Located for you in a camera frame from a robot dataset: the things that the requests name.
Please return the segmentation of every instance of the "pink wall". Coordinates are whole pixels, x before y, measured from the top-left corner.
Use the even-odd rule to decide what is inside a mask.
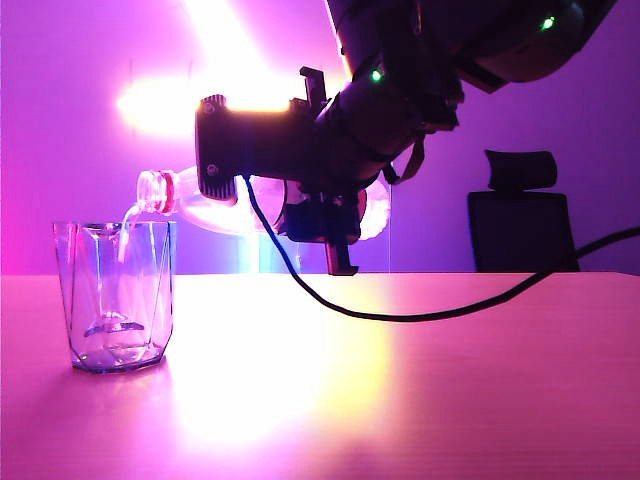
[[[340,76],[322,0],[304,9],[294,0],[232,3],[273,71],[297,77],[306,64]],[[491,96],[467,87],[461,127],[428,139],[417,178],[393,191],[392,228],[357,245],[354,262],[363,270],[473,270],[465,202],[487,183],[484,148],[554,152],[556,190],[569,197],[578,245],[640,223],[639,16],[638,2],[619,0],[586,48],[549,78]],[[197,71],[205,49],[179,0],[2,2],[3,273],[55,272],[51,221],[117,220],[140,170],[193,163],[191,138],[148,136],[124,123],[116,102],[142,77]],[[235,238],[181,223],[179,240],[182,272],[241,263]],[[640,241],[629,240],[582,265],[640,274],[638,252]],[[303,256],[322,266],[315,246]]]

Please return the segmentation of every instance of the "faceted glass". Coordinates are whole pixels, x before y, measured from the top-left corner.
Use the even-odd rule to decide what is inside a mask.
[[[173,328],[174,222],[53,224],[74,367],[158,363]]]

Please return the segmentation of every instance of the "black cable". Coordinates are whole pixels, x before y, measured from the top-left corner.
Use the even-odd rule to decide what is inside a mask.
[[[278,240],[276,234],[271,228],[271,225],[269,224],[269,221],[264,216],[264,213],[262,212],[262,210],[260,209],[260,206],[258,205],[255,193],[253,191],[253,187],[251,186],[251,182],[249,181],[250,177],[244,176],[243,178],[245,183],[247,184],[247,191],[249,192],[249,201],[251,202],[251,206],[256,212],[256,215],[258,216],[258,218],[260,219],[262,226],[264,227],[267,234],[271,238],[271,241],[273,242],[278,252],[280,253],[280,256],[282,257],[282,260],[284,261],[287,267],[287,270],[289,270],[289,273],[291,274],[293,279],[296,281],[296,283],[300,285],[309,295],[311,295],[314,299],[316,299],[325,307],[330,308],[331,310],[334,310],[336,312],[342,313],[344,315],[348,315],[350,317],[363,318],[366,320],[381,320],[386,322],[407,322],[407,323],[429,322],[434,320],[443,320],[446,318],[461,317],[463,315],[468,315],[470,313],[479,312],[480,310],[486,310],[487,308],[495,307],[496,305],[500,305],[502,303],[508,302],[512,298],[520,295],[525,290],[531,288],[536,283],[541,282],[542,280],[544,280],[545,278],[547,278],[548,276],[556,272],[558,267],[560,265],[563,265],[568,260],[573,260],[573,259],[577,260],[578,258],[584,257],[585,255],[595,252],[596,250],[606,247],[607,245],[611,245],[612,243],[616,243],[621,240],[625,240],[627,238],[640,236],[640,226],[627,228],[625,230],[614,232],[610,235],[607,235],[605,237],[602,237],[594,242],[591,242],[585,245],[584,247],[573,252],[573,254],[569,255],[567,258],[563,258],[552,268],[548,268],[541,272],[535,273],[530,277],[527,277],[522,282],[516,284],[514,287],[510,288],[509,290],[501,294],[498,294],[494,297],[490,297],[485,300],[481,300],[479,302],[472,303],[463,307],[453,308],[451,310],[443,310],[440,312],[418,313],[413,315],[392,315],[392,314],[385,314],[385,313],[358,312],[358,311],[350,310],[345,307],[341,307],[340,305],[336,305],[324,299],[322,296],[320,296],[318,292],[316,292],[304,280],[302,280],[302,278],[300,278],[300,275],[298,275],[298,273],[296,272],[293,264],[291,263],[291,260],[289,259],[289,256],[287,255],[287,252],[285,251],[284,247]]]

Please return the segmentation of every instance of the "table surface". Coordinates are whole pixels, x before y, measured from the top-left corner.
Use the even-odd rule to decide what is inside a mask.
[[[305,277],[369,311],[521,274]],[[640,478],[640,277],[555,274],[421,324],[330,312],[286,275],[176,278],[166,358],[70,367],[56,277],[2,278],[2,479]]]

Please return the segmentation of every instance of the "chair backrest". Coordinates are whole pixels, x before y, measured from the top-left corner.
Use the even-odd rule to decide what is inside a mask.
[[[487,152],[490,161],[496,155],[502,152]],[[518,154],[505,155],[515,159]],[[553,267],[575,250],[567,198],[563,194],[521,191],[507,185],[499,191],[472,192],[467,203],[479,272],[537,272]],[[580,266],[577,260],[571,260],[557,270],[574,272]]]

